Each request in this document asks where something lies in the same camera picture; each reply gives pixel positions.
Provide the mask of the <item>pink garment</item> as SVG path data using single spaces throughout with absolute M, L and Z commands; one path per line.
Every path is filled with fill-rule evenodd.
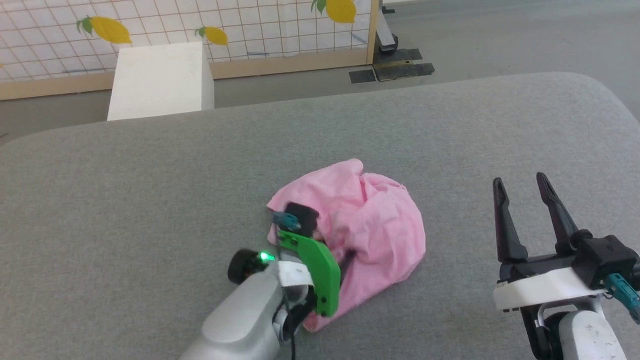
M 283 211 L 293 202 L 318 212 L 314 237 L 323 240 L 338 262 L 353 258 L 333 317 L 308 316 L 315 333 L 377 294 L 409 278 L 425 257 L 422 214 L 406 187 L 382 174 L 368 173 L 359 159 L 348 159 L 307 173 L 279 189 L 267 203 Z

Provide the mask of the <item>white cube box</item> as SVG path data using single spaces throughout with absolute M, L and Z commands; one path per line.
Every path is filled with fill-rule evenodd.
M 212 110 L 214 79 L 201 42 L 122 48 L 108 121 Z

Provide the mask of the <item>grey metal leg with caster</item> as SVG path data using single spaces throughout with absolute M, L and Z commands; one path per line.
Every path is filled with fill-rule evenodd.
M 378 47 L 378 52 L 384 55 L 393 54 L 398 49 L 398 37 L 391 32 L 386 19 L 386 15 L 395 13 L 395 9 L 387 7 L 380 2 L 375 25 L 375 43 Z

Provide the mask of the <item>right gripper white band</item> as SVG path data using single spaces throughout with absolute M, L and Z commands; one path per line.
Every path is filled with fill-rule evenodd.
M 510 199 L 502 178 L 493 180 L 494 230 L 499 279 L 493 290 L 496 309 L 510 310 L 604 294 L 603 287 L 590 289 L 572 268 L 582 241 L 594 235 L 578 228 L 545 173 L 535 175 L 556 238 L 557 254 L 528 257 L 510 214 Z

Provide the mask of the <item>lemon print partition wooden frame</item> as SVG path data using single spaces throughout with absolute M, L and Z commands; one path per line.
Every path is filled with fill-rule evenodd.
M 373 61 L 383 0 L 0 0 L 0 101 L 103 91 L 120 50 L 198 43 L 215 79 Z

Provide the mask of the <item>long black floor mat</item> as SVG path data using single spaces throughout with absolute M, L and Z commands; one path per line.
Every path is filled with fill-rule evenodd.
M 435 71 L 432 63 L 414 63 L 410 60 L 373 64 L 372 68 L 379 82 L 430 76 Z

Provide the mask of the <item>square black floor mat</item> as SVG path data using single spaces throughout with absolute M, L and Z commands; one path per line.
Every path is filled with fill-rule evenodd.
M 418 48 L 398 48 L 393 51 L 376 52 L 374 54 L 373 64 L 413 62 L 422 59 L 422 54 Z

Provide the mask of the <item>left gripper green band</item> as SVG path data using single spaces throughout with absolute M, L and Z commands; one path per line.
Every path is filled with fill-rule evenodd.
M 341 269 L 326 244 L 290 231 L 278 231 L 279 244 L 293 251 L 300 263 L 279 260 L 278 276 L 282 287 L 313 287 L 317 297 L 314 312 L 321 317 L 333 317 L 339 308 L 341 274 L 345 274 L 357 252 L 346 250 Z

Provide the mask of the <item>grey fabric sofa cushion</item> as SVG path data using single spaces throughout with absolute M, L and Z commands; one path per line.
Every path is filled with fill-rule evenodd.
M 102 121 L 0 146 L 0 360 L 177 360 L 266 247 L 267 202 L 356 158 L 407 187 L 426 256 L 298 360 L 534 360 L 496 310 L 492 182 L 531 256 L 554 251 L 536 174 L 576 225 L 640 253 L 640 122 L 551 72 Z

